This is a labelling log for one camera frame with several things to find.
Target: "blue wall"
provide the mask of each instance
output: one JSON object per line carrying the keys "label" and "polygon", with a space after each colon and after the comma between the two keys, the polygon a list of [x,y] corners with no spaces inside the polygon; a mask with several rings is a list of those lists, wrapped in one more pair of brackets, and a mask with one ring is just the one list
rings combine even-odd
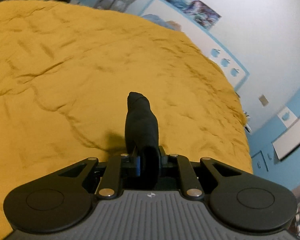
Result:
{"label": "blue wall", "polygon": [[[300,89],[286,106],[298,118],[300,117]],[[300,148],[279,161],[272,146],[272,142],[286,129],[276,115],[254,134],[247,133],[247,138],[254,174],[292,190],[300,185]]]}

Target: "yellow quilt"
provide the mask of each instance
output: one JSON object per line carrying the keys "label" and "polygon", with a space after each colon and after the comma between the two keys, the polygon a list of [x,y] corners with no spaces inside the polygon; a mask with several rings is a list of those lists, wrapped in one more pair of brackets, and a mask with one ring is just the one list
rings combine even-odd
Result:
{"label": "yellow quilt", "polygon": [[10,190],[124,149],[130,91],[149,99],[167,153],[252,173],[239,99],[184,33],[55,1],[0,3],[0,239]]}

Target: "white wall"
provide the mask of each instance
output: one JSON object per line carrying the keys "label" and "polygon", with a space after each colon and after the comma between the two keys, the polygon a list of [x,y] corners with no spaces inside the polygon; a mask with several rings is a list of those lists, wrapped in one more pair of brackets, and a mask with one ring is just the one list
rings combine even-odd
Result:
{"label": "white wall", "polygon": [[211,34],[250,72],[238,94],[255,131],[300,87],[300,0],[202,1],[222,16]]}

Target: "cabinet door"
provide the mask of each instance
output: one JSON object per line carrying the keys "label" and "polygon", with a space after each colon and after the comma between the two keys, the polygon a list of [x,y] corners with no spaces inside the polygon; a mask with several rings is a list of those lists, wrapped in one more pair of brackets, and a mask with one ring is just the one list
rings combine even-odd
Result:
{"label": "cabinet door", "polygon": [[268,171],[274,169],[274,165],[279,164],[279,159],[275,153],[272,143],[269,143],[267,146],[261,149],[262,155],[265,158]]}
{"label": "cabinet door", "polygon": [[265,177],[268,170],[265,163],[265,160],[263,159],[262,152],[257,153],[252,158],[252,168],[253,168],[253,174],[259,177]]}

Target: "metal screw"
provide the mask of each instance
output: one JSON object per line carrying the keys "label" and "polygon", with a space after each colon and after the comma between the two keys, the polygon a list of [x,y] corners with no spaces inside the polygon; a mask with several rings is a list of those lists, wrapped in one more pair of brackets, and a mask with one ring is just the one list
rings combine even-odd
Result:
{"label": "metal screw", "polygon": [[187,194],[191,197],[199,197],[202,194],[202,191],[197,188],[191,188],[187,190]]}
{"label": "metal screw", "polygon": [[104,197],[111,197],[114,194],[114,190],[111,188],[103,188],[99,190],[99,194]]}

